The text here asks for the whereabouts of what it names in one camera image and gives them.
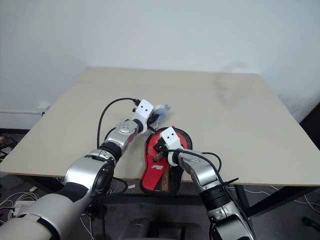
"wall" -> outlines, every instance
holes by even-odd
[[[88,66],[259,73],[297,121],[320,101],[316,0],[1,0],[0,109],[54,103]],[[0,115],[31,128],[38,115]]]

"beige tabletop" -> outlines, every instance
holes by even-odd
[[[186,131],[193,149],[222,159],[225,181],[239,184],[318,185],[320,151],[257,74],[90,68],[22,139],[0,165],[3,172],[64,176],[69,166],[96,147],[99,117],[114,99],[169,104],[161,127]],[[107,111],[101,140],[131,118],[131,101]],[[144,142],[136,137],[115,168],[115,177],[139,179]],[[190,180],[183,174],[183,180]]]

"black cable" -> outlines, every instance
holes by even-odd
[[[108,131],[108,133],[105,135],[104,140],[106,140],[109,134],[115,129],[116,129],[115,127],[111,128],[110,131]]]
[[[253,234],[253,238],[256,238],[256,234],[254,232],[254,228],[251,224],[251,222],[249,221],[248,217],[246,216],[245,212],[243,211],[243,209],[240,207],[239,203],[236,202],[235,198],[231,195],[231,193],[229,192],[228,188],[224,185],[224,181],[222,180],[217,168],[215,167],[215,165],[209,160],[207,159],[205,156],[199,155],[197,153],[191,152],[191,151],[185,151],[185,150],[181,150],[181,149],[156,149],[157,152],[162,151],[162,152],[177,152],[177,153],[184,153],[184,154],[190,154],[193,155],[195,157],[201,158],[203,160],[205,160],[206,162],[208,162],[211,167],[214,169],[217,178],[219,179],[219,181],[221,182],[222,187],[224,188],[224,190],[228,193],[229,197],[232,199],[232,201],[234,202],[234,204],[236,205],[236,207],[239,209],[239,211],[241,212],[242,217],[245,219],[245,221],[247,222],[252,234]]]
[[[209,227],[209,239],[212,240],[212,230],[214,228],[214,223],[210,221],[210,227]]]
[[[218,159],[218,161],[219,161],[218,172],[220,172],[221,167],[222,167],[221,158],[220,158],[217,154],[215,154],[215,153],[213,153],[213,152],[203,152],[202,154],[210,154],[210,155],[215,156],[215,157]]]
[[[106,240],[106,225],[105,225],[105,208],[104,200],[101,199],[101,224],[102,224],[102,239]]]
[[[102,119],[104,118],[104,115],[107,111],[107,109],[114,103],[122,101],[122,100],[131,100],[133,102],[135,102],[135,99],[131,98],[131,97],[122,97],[122,98],[118,98],[116,100],[113,100],[112,102],[110,102],[102,111],[100,119],[99,119],[99,124],[98,124],[98,130],[97,130],[97,135],[96,135],[96,148],[99,148],[100,146],[100,128],[101,128],[101,123],[102,123]]]
[[[114,193],[114,194],[110,194],[110,195],[107,195],[107,196],[97,197],[96,200],[106,199],[106,198],[110,198],[110,197],[114,197],[114,196],[119,196],[119,195],[123,194],[123,193],[128,189],[128,183],[127,183],[125,180],[123,180],[123,179],[121,179],[121,178],[117,178],[117,177],[115,177],[115,176],[112,177],[112,179],[117,180],[117,181],[123,183],[123,184],[124,184],[124,188],[123,188],[121,191],[116,192],[116,193]]]

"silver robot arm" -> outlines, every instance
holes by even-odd
[[[254,234],[242,217],[240,210],[230,198],[217,176],[213,167],[204,159],[201,152],[184,149],[180,139],[172,127],[160,133],[168,150],[184,150],[186,152],[168,152],[168,162],[172,166],[180,166],[190,174],[196,190],[198,191],[205,207],[207,215],[212,223],[213,239],[222,240],[253,240]]]
[[[117,124],[98,149],[70,166],[62,190],[41,197],[2,225],[0,239],[65,239],[91,201],[108,191],[119,158],[135,136],[147,131],[154,110],[151,103],[142,100],[131,120]]]

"black metal frame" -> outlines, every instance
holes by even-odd
[[[30,129],[0,128],[0,134],[27,134]]]
[[[24,176],[27,181],[32,182],[38,188],[47,193],[60,190],[63,185],[53,177]],[[291,202],[305,194],[308,194],[318,186],[285,186],[258,203],[250,206],[243,185],[234,185],[235,192],[244,213],[247,217],[259,216]],[[161,198],[141,194],[124,193],[122,195],[106,197],[104,204],[144,204],[144,205],[179,205],[179,206],[202,206],[203,202],[199,196],[176,195],[170,198]]]

